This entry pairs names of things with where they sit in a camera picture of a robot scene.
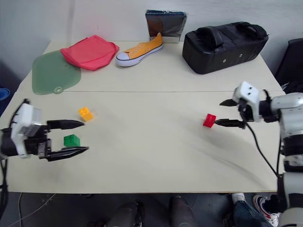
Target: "red fabric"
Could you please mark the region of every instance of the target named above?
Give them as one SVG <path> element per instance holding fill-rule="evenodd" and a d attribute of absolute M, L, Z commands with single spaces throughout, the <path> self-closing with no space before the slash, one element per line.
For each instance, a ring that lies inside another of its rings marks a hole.
<path fill-rule="evenodd" d="M 214 125 L 214 121 L 216 120 L 215 115 L 207 114 L 205 121 L 203 123 L 204 126 L 211 128 Z"/>
<path fill-rule="evenodd" d="M 93 35 L 60 51 L 68 63 L 86 70 L 97 70 L 108 65 L 118 50 L 114 43 Z"/>

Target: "white wall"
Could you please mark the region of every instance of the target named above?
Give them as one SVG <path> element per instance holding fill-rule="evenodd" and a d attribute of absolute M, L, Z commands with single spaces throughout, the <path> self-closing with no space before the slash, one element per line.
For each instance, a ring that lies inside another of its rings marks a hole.
<path fill-rule="evenodd" d="M 287 41 L 303 37 L 302 0 L 0 0 L 1 60 L 23 78 L 50 40 L 147 40 L 146 9 L 187 12 L 186 32 L 201 26 L 248 21 L 269 41 L 262 56 L 273 73 Z"/>

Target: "white sneaker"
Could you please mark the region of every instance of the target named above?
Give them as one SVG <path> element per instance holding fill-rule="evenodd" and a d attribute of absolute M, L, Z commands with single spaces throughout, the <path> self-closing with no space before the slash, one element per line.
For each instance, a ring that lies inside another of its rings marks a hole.
<path fill-rule="evenodd" d="M 277 227 L 279 224 L 280 213 L 268 213 L 263 208 L 263 204 L 266 201 L 266 198 L 260 195 L 255 195 L 252 199 L 256 210 L 265 217 L 265 219 L 273 226 Z"/>
<path fill-rule="evenodd" d="M 233 193 L 232 194 L 233 204 L 236 204 L 237 201 L 245 201 L 244 193 Z"/>

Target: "floor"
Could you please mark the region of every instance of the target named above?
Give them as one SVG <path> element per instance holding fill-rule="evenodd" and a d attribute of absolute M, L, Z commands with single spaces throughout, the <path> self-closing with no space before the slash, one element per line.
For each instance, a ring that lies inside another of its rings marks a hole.
<path fill-rule="evenodd" d="M 1 220 L 1 227 L 8 227 L 19 219 L 20 193 L 9 194 L 9 204 Z M 146 227 L 169 227 L 169 200 L 177 194 L 56 194 L 46 206 L 23 220 L 23 227 L 86 227 L 96 220 L 108 220 L 116 209 L 131 201 L 141 201 L 145 207 Z M 228 195 L 215 193 L 185 193 L 181 195 L 191 206 L 199 227 L 223 227 L 223 217 L 232 211 Z M 246 193 L 248 203 L 254 193 Z M 52 194 L 23 193 L 22 217 L 39 208 Z"/>

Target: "black bag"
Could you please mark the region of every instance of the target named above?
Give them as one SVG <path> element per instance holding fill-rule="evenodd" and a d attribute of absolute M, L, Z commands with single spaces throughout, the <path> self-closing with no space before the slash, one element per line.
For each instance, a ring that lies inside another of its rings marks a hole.
<path fill-rule="evenodd" d="M 199 74 L 253 60 L 268 40 L 259 25 L 237 22 L 201 27 L 185 35 L 183 58 Z"/>

